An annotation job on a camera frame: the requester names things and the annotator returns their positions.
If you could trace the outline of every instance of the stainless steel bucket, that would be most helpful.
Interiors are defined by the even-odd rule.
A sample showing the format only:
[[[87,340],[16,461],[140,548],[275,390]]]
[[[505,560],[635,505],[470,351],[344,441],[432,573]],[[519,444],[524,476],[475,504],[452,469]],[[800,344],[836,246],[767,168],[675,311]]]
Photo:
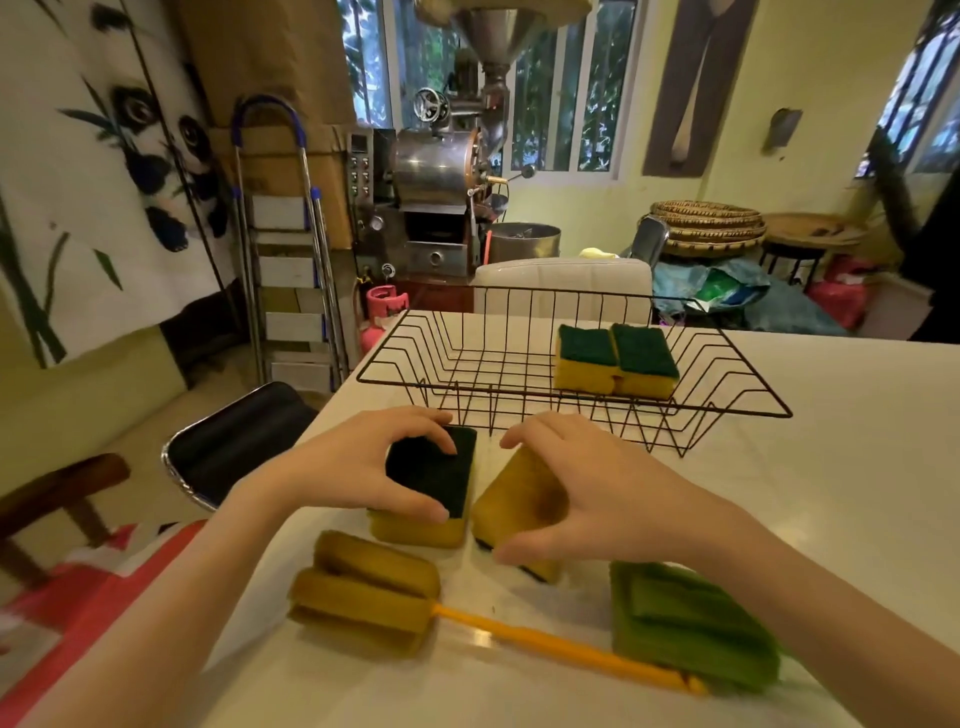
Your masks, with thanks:
[[[492,228],[489,263],[560,255],[560,228],[540,223],[496,223]]]

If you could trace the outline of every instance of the black wire rack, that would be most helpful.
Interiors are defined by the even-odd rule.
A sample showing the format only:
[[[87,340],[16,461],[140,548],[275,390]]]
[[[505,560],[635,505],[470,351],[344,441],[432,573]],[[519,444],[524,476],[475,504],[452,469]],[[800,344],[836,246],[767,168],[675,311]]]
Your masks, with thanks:
[[[669,447],[681,457],[724,415],[793,417],[721,328],[662,319],[656,304],[667,299],[493,286],[450,298],[472,299],[473,312],[405,311],[357,379],[405,387],[411,403],[451,411],[457,424],[490,433],[540,412],[580,413],[625,440],[648,450]],[[680,371],[670,400],[553,388],[558,326],[613,323],[661,327]]]

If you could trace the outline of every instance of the scrub sponge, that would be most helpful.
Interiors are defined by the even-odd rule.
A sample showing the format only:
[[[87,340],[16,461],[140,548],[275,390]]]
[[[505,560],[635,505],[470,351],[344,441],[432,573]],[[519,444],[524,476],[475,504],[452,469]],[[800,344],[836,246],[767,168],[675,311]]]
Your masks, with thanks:
[[[314,567],[290,588],[290,619],[350,649],[411,656],[429,631],[440,574],[429,561],[338,531],[321,534]]]
[[[469,493],[477,433],[471,427],[445,427],[456,455],[447,455],[425,437],[394,443],[387,455],[387,476],[400,485],[435,498],[450,513],[445,523],[424,523],[385,511],[370,511],[370,532],[377,541],[408,546],[456,548],[467,532]]]
[[[680,379],[680,372],[663,332],[657,327],[614,324],[611,336],[620,367],[615,393],[669,400]]]
[[[611,564],[613,652],[692,672],[711,692],[763,692],[777,682],[773,637],[725,592],[660,564]]]
[[[559,523],[566,518],[566,490],[540,458],[521,446],[473,504],[470,530],[481,547],[496,548],[521,531]],[[559,561],[536,561],[521,567],[539,581],[556,584]]]
[[[617,374],[616,351],[609,331],[560,326],[553,373],[555,389],[611,395]]]

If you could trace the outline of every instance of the person's left hand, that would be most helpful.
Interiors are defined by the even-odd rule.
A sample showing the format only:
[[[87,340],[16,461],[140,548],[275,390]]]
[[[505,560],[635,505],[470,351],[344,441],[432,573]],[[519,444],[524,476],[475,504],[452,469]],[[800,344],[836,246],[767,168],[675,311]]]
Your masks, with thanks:
[[[387,450],[405,437],[425,436],[443,452],[456,446],[441,425],[449,412],[396,407],[361,412],[260,466],[248,480],[266,488],[289,512],[302,506],[376,508],[428,522],[444,522],[436,500],[387,477]]]

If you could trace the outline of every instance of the hand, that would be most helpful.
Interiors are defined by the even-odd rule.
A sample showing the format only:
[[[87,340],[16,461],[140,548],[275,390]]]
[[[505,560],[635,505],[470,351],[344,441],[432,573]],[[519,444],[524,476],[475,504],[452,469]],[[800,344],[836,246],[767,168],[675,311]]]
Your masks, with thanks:
[[[563,483],[566,519],[516,534],[494,558],[520,565],[540,559],[673,561],[697,568],[720,529],[746,514],[694,485],[640,445],[580,415],[548,412],[510,429],[500,447],[532,449]]]
[[[390,445],[405,437],[425,436],[443,452],[455,454],[453,440],[441,427],[452,419],[449,412],[413,406],[361,412],[268,461],[251,480],[279,497],[289,512],[311,505],[378,508],[441,523],[449,518],[446,509],[393,482],[384,464]]]

